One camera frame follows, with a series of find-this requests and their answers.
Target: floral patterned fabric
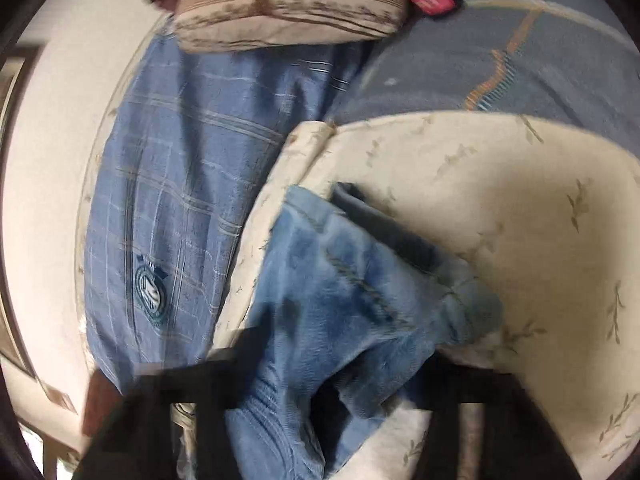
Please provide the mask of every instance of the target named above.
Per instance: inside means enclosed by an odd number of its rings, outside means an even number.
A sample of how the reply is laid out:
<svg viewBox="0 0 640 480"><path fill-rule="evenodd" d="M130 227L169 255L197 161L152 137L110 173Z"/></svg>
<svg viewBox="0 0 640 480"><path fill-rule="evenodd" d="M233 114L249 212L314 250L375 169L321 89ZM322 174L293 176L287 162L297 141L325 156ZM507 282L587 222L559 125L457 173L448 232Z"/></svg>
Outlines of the floral patterned fabric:
<svg viewBox="0 0 640 480"><path fill-rule="evenodd" d="M494 362L518 375L583 478L609 476L640 437L640 162L589 132L524 116L303 123L249 216L216 347L243 324L246 284L287 187L326 198L337 181L476 266L505 306ZM427 424L427 413L399 406L338 478L409 478Z"/></svg>

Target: orange line pattern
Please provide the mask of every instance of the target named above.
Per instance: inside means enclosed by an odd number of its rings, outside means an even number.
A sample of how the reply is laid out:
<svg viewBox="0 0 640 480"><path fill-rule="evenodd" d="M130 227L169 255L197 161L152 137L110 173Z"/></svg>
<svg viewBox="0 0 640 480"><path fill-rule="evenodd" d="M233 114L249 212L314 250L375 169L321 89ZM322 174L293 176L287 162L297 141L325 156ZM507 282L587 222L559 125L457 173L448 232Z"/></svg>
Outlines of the orange line pattern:
<svg viewBox="0 0 640 480"><path fill-rule="evenodd" d="M527 13L516 31L513 33L513 36L509 40L509 43L507 43L507 47L505 49L507 54L514 54L525 42L527 36L529 35L529 32L531 31L531 27L540 14L542 14L542 9L531 9ZM476 106L478 105L478 101L482 98L482 96L484 96L487 92L495 89L504 79L504 75L506 74L506 69L504 66L504 54L495 49L492 50L491 53L494 55L495 59L494 74L487 81L479 84L478 86L476 86L476 88L469 92L469 95L466 96L465 99L465 110L475 110Z"/></svg>

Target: beige cushion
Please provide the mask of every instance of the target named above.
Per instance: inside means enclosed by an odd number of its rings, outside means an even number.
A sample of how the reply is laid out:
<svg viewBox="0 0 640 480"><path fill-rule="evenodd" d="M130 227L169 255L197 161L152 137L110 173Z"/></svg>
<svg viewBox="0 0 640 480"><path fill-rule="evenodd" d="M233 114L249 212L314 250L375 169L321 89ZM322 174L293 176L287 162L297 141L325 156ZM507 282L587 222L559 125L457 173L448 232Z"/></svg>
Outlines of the beige cushion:
<svg viewBox="0 0 640 480"><path fill-rule="evenodd" d="M327 197L336 181L476 266L505 305L496 360L582 477L607 478L640 437L638 160L589 132L503 114L303 123L245 226L216 346L243 324L287 186ZM410 478L427 418L399 409L336 478Z"/></svg>
<svg viewBox="0 0 640 480"><path fill-rule="evenodd" d="M188 52L376 40L398 30L404 0L180 0L175 31Z"/></svg>

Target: blue plaid shirt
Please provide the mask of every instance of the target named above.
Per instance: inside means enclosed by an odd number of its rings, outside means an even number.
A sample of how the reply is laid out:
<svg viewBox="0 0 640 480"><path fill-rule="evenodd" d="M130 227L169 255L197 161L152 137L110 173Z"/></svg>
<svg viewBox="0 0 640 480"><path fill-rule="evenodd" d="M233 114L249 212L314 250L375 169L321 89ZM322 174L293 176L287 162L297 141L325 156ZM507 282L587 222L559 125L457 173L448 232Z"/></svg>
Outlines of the blue plaid shirt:
<svg viewBox="0 0 640 480"><path fill-rule="evenodd" d="M84 254L87 336L126 391L210 347L242 226L287 134L321 120L369 45L191 55L158 35L118 111Z"/></svg>

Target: brown leaf pattern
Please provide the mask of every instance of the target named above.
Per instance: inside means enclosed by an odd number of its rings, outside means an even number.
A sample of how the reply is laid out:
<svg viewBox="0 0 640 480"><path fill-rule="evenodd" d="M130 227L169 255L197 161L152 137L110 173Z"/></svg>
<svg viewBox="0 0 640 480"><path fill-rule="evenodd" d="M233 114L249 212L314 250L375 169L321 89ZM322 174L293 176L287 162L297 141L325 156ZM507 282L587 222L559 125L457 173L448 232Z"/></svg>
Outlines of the brown leaf pattern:
<svg viewBox="0 0 640 480"><path fill-rule="evenodd" d="M631 444L633 444L633 442L635 441L636 437L639 436L639 435L640 435L640 428L635 430L630 435L625 435L625 441L622 444L620 444L619 446L615 447L614 449L612 449L608 453L605 453L602 457L603 458L608 458L609 460L611 460L613 457L615 457L618 454L618 452L620 450L627 449L629 446L631 446Z"/></svg>
<svg viewBox="0 0 640 480"><path fill-rule="evenodd" d="M463 260L468 261L470 264L476 262L478 253L482 250L487 250L491 254L495 251L495 243L498 237L504 232L504 224L502 222L496 222L495 228L490 231L479 232L480 239L478 243L471 247L468 251L458 253L458 256Z"/></svg>
<svg viewBox="0 0 640 480"><path fill-rule="evenodd" d="M519 332L512 332L511 329L505 325L502 328L502 348L518 355L516 345L521 339L530 339L545 334L546 328L535 326L533 319L527 321Z"/></svg>
<svg viewBox="0 0 640 480"><path fill-rule="evenodd" d="M580 180L575 181L578 186L578 193L575 197L571 195L567 195L566 197L569 200L569 204L571 205L571 224L574 226L576 232L580 232L580 226L578 225L578 217L589 212L589 205L586 203L587 200L587 188L591 185L591 179L588 178L584 183L580 182Z"/></svg>
<svg viewBox="0 0 640 480"><path fill-rule="evenodd" d="M537 140L540 144L545 143L544 139L538 135L538 132L535 130L533 126L531 126L531 123L524 115L520 116L520 120L524 124L525 137L529 144L533 145L534 140Z"/></svg>
<svg viewBox="0 0 640 480"><path fill-rule="evenodd" d="M371 142L371 149L367 152L367 166L373 168L373 160L378 156L378 150L380 148L380 142L373 140Z"/></svg>
<svg viewBox="0 0 640 480"><path fill-rule="evenodd" d="M606 436L607 433L609 433L609 431L615 430L616 428L619 428L621 423L621 419L622 416L628 412L629 408L631 408L631 405L634 403L634 401L638 398L639 394L633 394L633 397L630 397L629 394L626 394L625 396L625 402L622 404L622 409L615 415L611 414L609 415L609 425L600 433L600 442L603 441L604 437Z"/></svg>
<svg viewBox="0 0 640 480"><path fill-rule="evenodd" d="M409 451L407 451L404 454L404 467L407 467L407 465L409 464L409 459L415 455L420 455L420 453L422 452L422 446L424 445L424 441L421 440L420 442L418 442L418 444L416 444L413 440L411 442L409 442Z"/></svg>
<svg viewBox="0 0 640 480"><path fill-rule="evenodd" d="M453 155L446 155L444 158L444 163L438 168L436 171L436 179L443 176L447 171L450 170L453 166L460 162L460 160L467 158L470 155L475 155L478 152L473 146L463 146L460 144L458 146L458 150Z"/></svg>
<svg viewBox="0 0 640 480"><path fill-rule="evenodd" d="M607 341L611 339L613 335L616 336L616 343L620 344L620 326L618 325L618 313L620 310L625 310L626 306L620 300L620 287L622 282L617 280L616 286L613 288L613 302L607 307L607 317L611 317L611 327L607 332Z"/></svg>

